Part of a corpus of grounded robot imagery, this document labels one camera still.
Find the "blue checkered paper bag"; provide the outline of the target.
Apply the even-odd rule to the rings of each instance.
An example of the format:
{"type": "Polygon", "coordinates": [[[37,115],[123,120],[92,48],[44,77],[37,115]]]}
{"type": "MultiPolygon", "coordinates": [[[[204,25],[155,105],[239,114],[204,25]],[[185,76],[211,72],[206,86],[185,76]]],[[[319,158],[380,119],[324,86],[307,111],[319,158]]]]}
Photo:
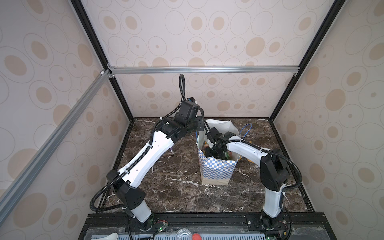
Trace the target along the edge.
{"type": "MultiPolygon", "coordinates": [[[[231,121],[207,120],[207,123],[209,127],[215,127],[222,134],[231,132],[241,138],[244,138],[253,126],[246,124],[239,131],[231,121]]],[[[212,144],[208,143],[206,132],[198,132],[196,137],[202,183],[227,186],[242,156],[228,151],[217,159],[207,152],[212,144]]]]}

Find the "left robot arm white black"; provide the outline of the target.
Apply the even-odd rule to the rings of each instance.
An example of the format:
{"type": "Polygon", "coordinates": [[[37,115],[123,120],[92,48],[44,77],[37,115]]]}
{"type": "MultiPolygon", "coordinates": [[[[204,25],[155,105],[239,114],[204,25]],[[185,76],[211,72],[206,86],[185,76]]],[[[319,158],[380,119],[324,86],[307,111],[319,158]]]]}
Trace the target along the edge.
{"type": "Polygon", "coordinates": [[[194,98],[181,101],[173,117],[162,117],[151,130],[150,140],[137,155],[118,171],[107,174],[118,198],[130,217],[142,225],[150,221],[152,211],[145,201],[145,192],[139,188],[147,172],[173,145],[192,132],[204,129],[204,111],[194,98]]]}

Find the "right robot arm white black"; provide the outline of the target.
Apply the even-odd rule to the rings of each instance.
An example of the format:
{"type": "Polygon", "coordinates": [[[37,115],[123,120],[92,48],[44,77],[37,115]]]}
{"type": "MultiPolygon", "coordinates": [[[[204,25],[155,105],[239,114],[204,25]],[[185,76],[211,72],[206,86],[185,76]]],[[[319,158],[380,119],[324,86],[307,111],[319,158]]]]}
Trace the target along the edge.
{"type": "Polygon", "coordinates": [[[289,160],[275,149],[271,151],[243,140],[232,132],[220,133],[216,128],[206,132],[209,153],[214,157],[224,157],[227,152],[239,154],[259,166],[260,180],[265,187],[265,203],[261,223],[267,231],[277,227],[282,220],[285,191],[290,190],[288,178],[291,175],[289,160]]]}

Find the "red emergency button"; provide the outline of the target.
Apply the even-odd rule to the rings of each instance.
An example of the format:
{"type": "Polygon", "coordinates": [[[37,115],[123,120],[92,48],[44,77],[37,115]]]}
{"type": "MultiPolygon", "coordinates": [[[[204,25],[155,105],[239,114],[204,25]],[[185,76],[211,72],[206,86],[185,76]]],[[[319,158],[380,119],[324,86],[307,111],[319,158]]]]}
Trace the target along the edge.
{"type": "Polygon", "coordinates": [[[202,236],[198,233],[192,235],[192,240],[202,240],[202,236]]]}

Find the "clear plastic cup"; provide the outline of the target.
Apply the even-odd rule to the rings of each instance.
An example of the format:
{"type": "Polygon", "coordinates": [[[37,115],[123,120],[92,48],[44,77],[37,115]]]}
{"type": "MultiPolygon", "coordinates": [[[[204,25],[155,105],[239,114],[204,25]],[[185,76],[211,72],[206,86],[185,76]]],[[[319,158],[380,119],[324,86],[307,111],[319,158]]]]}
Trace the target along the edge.
{"type": "Polygon", "coordinates": [[[188,229],[180,229],[176,233],[176,240],[192,240],[193,235],[190,230],[188,229]]]}

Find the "aluminium rail back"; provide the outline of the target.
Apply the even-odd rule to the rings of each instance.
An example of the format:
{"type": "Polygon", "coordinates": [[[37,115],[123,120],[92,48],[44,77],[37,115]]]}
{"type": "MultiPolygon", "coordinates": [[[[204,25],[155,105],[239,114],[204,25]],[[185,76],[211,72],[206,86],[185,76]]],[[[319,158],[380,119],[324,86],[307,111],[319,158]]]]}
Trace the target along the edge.
{"type": "Polygon", "coordinates": [[[299,66],[111,67],[113,74],[297,73],[299,66]]]}

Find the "aluminium rail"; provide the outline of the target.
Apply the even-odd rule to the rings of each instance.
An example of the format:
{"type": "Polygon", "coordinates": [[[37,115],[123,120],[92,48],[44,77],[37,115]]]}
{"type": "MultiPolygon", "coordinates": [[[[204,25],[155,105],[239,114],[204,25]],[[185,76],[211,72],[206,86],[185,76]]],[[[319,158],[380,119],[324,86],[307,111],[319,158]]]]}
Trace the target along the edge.
{"type": "Polygon", "coordinates": [[[19,176],[13,181],[8,190],[1,198],[1,225],[9,217],[17,203],[21,200],[22,196],[31,186],[33,181],[39,175],[43,167],[51,158],[53,153],[59,147],[59,144],[66,137],[68,132],[72,129],[80,115],[88,107],[91,100],[94,98],[100,87],[109,78],[111,71],[105,69],[95,81],[90,85],[87,91],[79,99],[79,101],[70,109],[69,113],[53,131],[43,146],[36,152],[32,160],[21,171],[19,176]]]}
{"type": "Polygon", "coordinates": [[[297,73],[299,66],[111,67],[113,74],[297,73]]]}

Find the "black corner frame post left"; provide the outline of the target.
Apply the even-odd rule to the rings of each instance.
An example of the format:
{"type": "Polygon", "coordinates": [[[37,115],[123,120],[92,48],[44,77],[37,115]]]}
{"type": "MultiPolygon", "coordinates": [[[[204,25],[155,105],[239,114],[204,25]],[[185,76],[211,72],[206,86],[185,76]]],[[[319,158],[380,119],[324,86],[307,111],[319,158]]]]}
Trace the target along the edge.
{"type": "MultiPolygon", "coordinates": [[[[105,55],[105,52],[103,50],[103,47],[101,45],[101,42],[99,41],[99,38],[97,37],[97,34],[93,28],[93,25],[88,17],[88,14],[86,13],[86,9],[83,6],[83,3],[79,0],[70,0],[71,5],[74,7],[74,10],[76,12],[77,17],[79,18],[86,35],[98,57],[98,60],[100,61],[102,67],[104,70],[112,70],[112,68],[109,66],[109,61],[105,55]]],[[[118,97],[118,100],[120,104],[123,107],[123,110],[125,111],[125,114],[128,117],[128,120],[130,122],[134,121],[135,118],[133,117],[133,114],[127,104],[127,101],[123,95],[122,89],[120,85],[118,84],[118,81],[116,77],[112,74],[111,77],[109,77],[110,83],[118,97]]]]}

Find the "black corner frame post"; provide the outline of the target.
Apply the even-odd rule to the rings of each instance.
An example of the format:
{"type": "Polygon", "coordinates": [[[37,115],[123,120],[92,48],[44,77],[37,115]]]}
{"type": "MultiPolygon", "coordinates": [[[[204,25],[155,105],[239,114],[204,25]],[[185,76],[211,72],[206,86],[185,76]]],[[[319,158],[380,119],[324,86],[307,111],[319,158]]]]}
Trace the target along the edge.
{"type": "Polygon", "coordinates": [[[291,78],[277,106],[275,107],[274,111],[269,117],[270,122],[273,122],[277,118],[278,114],[280,113],[284,104],[286,103],[288,97],[290,96],[291,92],[293,91],[297,82],[299,81],[301,75],[304,73],[306,67],[310,63],[312,57],[314,56],[315,52],[318,50],[320,44],[322,43],[323,39],[325,38],[326,34],[330,30],[336,17],[338,16],[339,12],[341,11],[341,9],[343,8],[346,2],[347,2],[346,0],[336,0],[331,5],[330,10],[326,14],[324,20],[321,22],[320,28],[315,34],[314,39],[312,40],[311,44],[309,45],[309,48],[307,49],[303,59],[299,64],[300,68],[298,72],[291,78]]]}
{"type": "MultiPolygon", "coordinates": [[[[88,17],[88,14],[86,13],[86,9],[83,6],[83,3],[79,0],[70,0],[71,5],[74,7],[74,10],[76,12],[77,17],[79,18],[86,35],[98,57],[98,60],[100,61],[102,67],[104,70],[112,70],[112,68],[109,66],[109,61],[105,55],[105,52],[103,50],[103,47],[101,45],[101,42],[99,41],[99,38],[97,37],[97,34],[93,28],[93,25],[88,17]]],[[[127,101],[123,95],[122,89],[120,85],[118,84],[118,81],[116,77],[112,74],[111,77],[109,77],[110,83],[118,97],[118,100],[120,104],[123,107],[123,110],[125,111],[125,114],[128,117],[128,120],[130,122],[134,121],[135,118],[133,117],[133,114],[127,104],[127,101]]]]}

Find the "black corner frame post right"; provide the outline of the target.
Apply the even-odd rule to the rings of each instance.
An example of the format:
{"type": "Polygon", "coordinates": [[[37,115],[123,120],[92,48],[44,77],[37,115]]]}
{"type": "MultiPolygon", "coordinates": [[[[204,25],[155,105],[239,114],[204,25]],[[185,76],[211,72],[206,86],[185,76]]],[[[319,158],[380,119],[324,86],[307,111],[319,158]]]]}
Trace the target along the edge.
{"type": "Polygon", "coordinates": [[[300,68],[298,72],[291,78],[277,106],[275,107],[274,111],[269,117],[270,122],[273,122],[277,118],[278,114],[280,113],[284,104],[286,103],[288,97],[290,96],[291,92],[293,91],[297,82],[299,81],[301,75],[304,73],[306,67],[310,63],[312,57],[314,56],[315,52],[318,50],[320,44],[322,43],[323,39],[325,38],[326,34],[330,30],[336,17],[338,16],[339,12],[341,11],[341,9],[343,8],[346,2],[347,2],[346,0],[336,0],[331,5],[330,10],[326,14],[324,20],[321,22],[320,28],[315,34],[314,39],[312,40],[311,44],[309,45],[309,48],[307,49],[303,59],[299,64],[300,68]]]}

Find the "aluminium rail left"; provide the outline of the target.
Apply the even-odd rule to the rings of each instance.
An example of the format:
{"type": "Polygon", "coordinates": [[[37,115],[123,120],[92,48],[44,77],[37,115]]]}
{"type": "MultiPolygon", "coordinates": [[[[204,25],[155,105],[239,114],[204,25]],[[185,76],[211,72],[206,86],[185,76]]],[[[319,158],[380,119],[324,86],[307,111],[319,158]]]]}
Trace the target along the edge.
{"type": "Polygon", "coordinates": [[[68,132],[72,129],[80,115],[88,107],[91,100],[94,98],[100,87],[109,78],[111,71],[105,69],[95,81],[90,85],[87,91],[79,99],[79,101],[70,109],[69,113],[53,131],[43,146],[36,152],[32,160],[21,171],[19,176],[13,181],[8,190],[1,198],[1,225],[9,217],[17,203],[21,200],[22,196],[31,186],[33,181],[39,175],[43,167],[51,158],[53,153],[59,147],[59,144],[66,137],[68,132]]]}

